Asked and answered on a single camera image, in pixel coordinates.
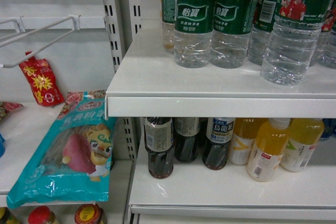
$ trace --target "beverage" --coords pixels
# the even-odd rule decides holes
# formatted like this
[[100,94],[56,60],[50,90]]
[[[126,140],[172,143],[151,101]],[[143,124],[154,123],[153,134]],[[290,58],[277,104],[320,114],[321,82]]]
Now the beverage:
[[235,118],[208,119],[202,160],[209,169],[219,170],[226,165],[234,124]]
[[162,38],[164,49],[174,53],[175,0],[161,0]]
[[289,141],[280,165],[291,172],[302,171],[323,133],[322,119],[295,118],[289,128]]
[[[290,0],[284,0],[284,8],[290,3]],[[263,58],[268,46],[270,33],[273,30],[274,14],[277,0],[259,0],[256,19],[252,26],[250,41],[248,46],[248,60],[254,64],[262,65]]]
[[236,118],[228,156],[232,163],[247,163],[258,130],[265,121],[263,118]]
[[176,0],[174,54],[185,68],[208,64],[215,0]]
[[221,68],[243,65],[258,0],[216,0],[211,63]]
[[190,163],[197,158],[200,135],[199,118],[175,118],[175,157],[183,163]]
[[281,0],[277,1],[274,29],[261,67],[264,79],[292,86],[304,78],[330,5],[331,0],[291,0],[282,16]]
[[246,166],[255,180],[269,181],[278,168],[288,142],[289,121],[289,118],[269,118],[260,127]]
[[145,133],[148,170],[154,178],[167,178],[174,168],[172,118],[146,118]]

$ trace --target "yellow juice bottle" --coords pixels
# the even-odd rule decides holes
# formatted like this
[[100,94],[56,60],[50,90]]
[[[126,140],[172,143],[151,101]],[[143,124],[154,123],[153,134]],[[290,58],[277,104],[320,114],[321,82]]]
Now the yellow juice bottle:
[[266,118],[236,118],[228,157],[232,163],[236,165],[247,163],[258,130],[266,121]]
[[302,171],[324,130],[321,118],[295,118],[289,127],[289,141],[280,165],[291,172]]
[[269,181],[278,168],[289,138],[289,118],[269,118],[254,141],[247,171],[257,181]]

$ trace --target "white bottle label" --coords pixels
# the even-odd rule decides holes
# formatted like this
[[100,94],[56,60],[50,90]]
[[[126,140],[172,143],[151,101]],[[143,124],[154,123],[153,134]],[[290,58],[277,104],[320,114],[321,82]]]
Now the white bottle label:
[[155,152],[167,151],[173,145],[172,120],[161,125],[152,125],[146,121],[147,147]]
[[250,157],[254,140],[233,134],[230,143],[229,160],[236,165],[245,165]]
[[286,146],[281,166],[291,172],[299,172],[305,168],[317,145],[301,144],[290,138]]
[[207,138],[216,144],[225,144],[232,138],[235,118],[209,118]]
[[247,171],[251,177],[258,181],[269,181],[278,168],[283,155],[269,155],[261,151],[254,143],[247,163]]
[[182,136],[194,136],[200,131],[199,118],[175,118],[175,130]]

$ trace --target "dark tea bottle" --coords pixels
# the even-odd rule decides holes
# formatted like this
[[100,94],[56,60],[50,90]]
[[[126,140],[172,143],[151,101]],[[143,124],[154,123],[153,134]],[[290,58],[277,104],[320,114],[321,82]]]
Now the dark tea bottle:
[[203,163],[212,170],[222,169],[227,163],[235,118],[209,118],[203,153]]
[[167,178],[173,171],[172,118],[145,118],[148,170],[154,178]]
[[190,163],[197,158],[200,135],[199,118],[175,118],[175,157],[183,163]]

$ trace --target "teal snack bag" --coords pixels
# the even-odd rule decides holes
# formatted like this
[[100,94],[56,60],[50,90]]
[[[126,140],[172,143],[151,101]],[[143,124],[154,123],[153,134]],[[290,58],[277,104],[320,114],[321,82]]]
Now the teal snack bag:
[[65,105],[7,195],[25,203],[107,201],[117,118],[104,119],[105,91],[68,93]]

